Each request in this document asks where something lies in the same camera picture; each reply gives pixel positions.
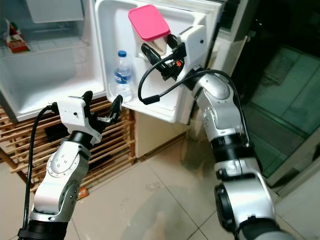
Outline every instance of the bottle label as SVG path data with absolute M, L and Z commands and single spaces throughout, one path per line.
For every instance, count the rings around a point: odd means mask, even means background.
M 126 84 L 130 80 L 131 76 L 122 76 L 119 72 L 115 72 L 114 78 L 118 84 Z

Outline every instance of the wooden slat rack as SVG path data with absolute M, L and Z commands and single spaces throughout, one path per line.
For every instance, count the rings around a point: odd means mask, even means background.
M 105 97 L 95 99 L 90 105 L 92 112 L 98 116 L 108 116 L 111 103 Z M 0 107 L 0 142 L 5 143 L 5 149 L 0 148 L 0 157 L 26 182 L 28 171 L 29 140 L 34 123 L 28 119 L 12 123 Z M 49 157 L 54 153 L 63 137 L 49 141 L 46 128 L 60 124 L 60 117 L 52 113 L 45 114 L 39 121 L 33 149 L 31 192 L 36 191 L 46 174 Z M 115 125 L 107 127 L 102 133 L 102 140 L 91 150 L 89 171 L 84 177 L 81 187 L 90 188 L 101 179 L 108 178 L 122 171 L 135 162 L 134 112 L 122 108 L 121 116 Z

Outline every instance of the bottle cap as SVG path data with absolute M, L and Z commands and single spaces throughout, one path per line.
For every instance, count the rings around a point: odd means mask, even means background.
M 121 51 L 118 51 L 118 56 L 123 58 L 123 57 L 127 56 L 127 53 L 126 53 L 126 51 L 121 50 Z

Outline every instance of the tiled floor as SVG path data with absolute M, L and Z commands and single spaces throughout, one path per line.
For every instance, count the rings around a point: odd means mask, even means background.
M 212 168 L 207 145 L 179 141 L 78 201 L 65 239 L 232 240 L 217 218 L 213 189 L 218 181 Z M 0 239 L 17 239 L 24 184 L 5 163 L 0 164 L 0 188 Z

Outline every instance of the door shelf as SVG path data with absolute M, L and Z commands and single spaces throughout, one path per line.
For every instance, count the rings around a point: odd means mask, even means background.
M 52 40 L 29 41 L 30 51 L 12 53 L 6 46 L 0 47 L 0 58 L 20 57 L 21 55 L 39 54 L 44 52 L 60 51 L 65 49 L 83 48 L 88 46 L 80 37 L 66 37 Z

